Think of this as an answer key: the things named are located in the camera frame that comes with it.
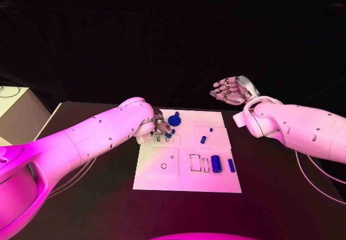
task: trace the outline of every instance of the robotic hand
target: robotic hand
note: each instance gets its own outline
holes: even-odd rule
[[[301,153],[346,164],[346,118],[262,96],[246,76],[228,77],[214,87],[211,95],[218,100],[231,105],[246,104],[234,120],[257,138],[276,138]]]
[[[162,111],[135,97],[51,136],[0,146],[0,240],[27,226],[63,177],[132,137],[148,142],[154,132],[171,134],[171,125]]]

